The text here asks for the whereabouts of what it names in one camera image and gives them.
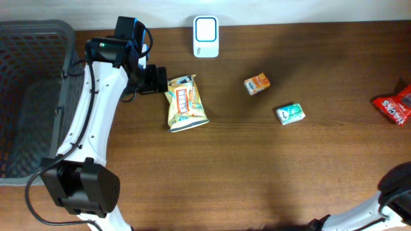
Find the teal packet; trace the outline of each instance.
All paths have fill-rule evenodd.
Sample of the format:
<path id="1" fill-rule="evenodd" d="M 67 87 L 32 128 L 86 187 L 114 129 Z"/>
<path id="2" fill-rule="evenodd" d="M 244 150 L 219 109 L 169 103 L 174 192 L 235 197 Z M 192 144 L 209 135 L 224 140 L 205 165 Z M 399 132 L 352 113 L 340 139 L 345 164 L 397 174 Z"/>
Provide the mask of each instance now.
<path id="1" fill-rule="evenodd" d="M 277 115 L 282 125 L 294 123 L 306 117 L 299 103 L 277 109 Z"/>

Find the small orange package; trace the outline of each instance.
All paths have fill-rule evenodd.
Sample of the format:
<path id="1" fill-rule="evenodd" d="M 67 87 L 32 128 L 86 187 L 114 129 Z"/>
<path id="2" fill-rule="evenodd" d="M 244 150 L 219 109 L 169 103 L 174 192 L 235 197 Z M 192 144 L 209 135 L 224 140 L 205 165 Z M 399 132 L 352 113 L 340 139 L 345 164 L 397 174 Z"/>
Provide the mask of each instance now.
<path id="1" fill-rule="evenodd" d="M 266 89 L 270 86 L 270 82 L 267 77 L 265 77 L 264 73 L 261 73 L 255 77 L 249 78 L 248 80 L 244 81 L 244 85 L 250 93 L 250 96 L 261 92 L 262 90 Z"/>

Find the plastic bin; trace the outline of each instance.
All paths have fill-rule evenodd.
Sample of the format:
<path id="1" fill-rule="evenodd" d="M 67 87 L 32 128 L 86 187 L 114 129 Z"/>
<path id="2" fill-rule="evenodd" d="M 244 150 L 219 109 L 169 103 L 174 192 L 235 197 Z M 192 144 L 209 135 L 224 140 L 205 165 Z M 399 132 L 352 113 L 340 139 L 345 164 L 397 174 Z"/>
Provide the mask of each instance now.
<path id="1" fill-rule="evenodd" d="M 83 72 L 74 45 L 63 21 L 0 22 L 0 185 L 24 185 L 56 155 L 84 79 L 67 74 Z"/>

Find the red package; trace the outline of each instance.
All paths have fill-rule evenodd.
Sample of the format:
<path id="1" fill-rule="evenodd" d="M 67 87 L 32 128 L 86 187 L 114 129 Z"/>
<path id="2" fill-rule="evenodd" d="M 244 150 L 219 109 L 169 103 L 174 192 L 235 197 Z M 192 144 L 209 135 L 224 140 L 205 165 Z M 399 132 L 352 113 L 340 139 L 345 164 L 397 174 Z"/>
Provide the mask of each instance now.
<path id="1" fill-rule="evenodd" d="M 373 103 L 397 124 L 404 126 L 411 117 L 411 85 L 397 96 L 378 98 Z"/>

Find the wooden table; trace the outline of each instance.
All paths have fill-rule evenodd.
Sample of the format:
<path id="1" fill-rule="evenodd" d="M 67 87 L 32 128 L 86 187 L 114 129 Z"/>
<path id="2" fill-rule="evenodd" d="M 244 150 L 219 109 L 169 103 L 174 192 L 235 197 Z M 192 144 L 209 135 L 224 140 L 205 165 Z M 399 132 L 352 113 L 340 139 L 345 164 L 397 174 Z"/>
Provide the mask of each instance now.
<path id="1" fill-rule="evenodd" d="M 197 74 L 211 122 L 168 133 L 164 94 L 119 104 L 107 167 L 121 179 L 124 219 L 137 229 L 246 230 L 305 223 L 371 197 L 411 157 L 411 124 L 392 124 L 370 103 L 411 83 L 410 29 L 409 21 L 222 27 L 212 59 L 193 56 L 191 28 L 153 29 L 150 63 L 169 79 Z M 79 53 L 112 32 L 78 31 Z M 250 97 L 243 81 L 262 72 L 271 87 Z M 274 109 L 290 102 L 306 118 L 282 126 Z M 88 230 L 35 221 L 22 187 L 0 195 L 1 230 Z M 76 219 L 43 187 L 31 198 L 47 219 Z"/>

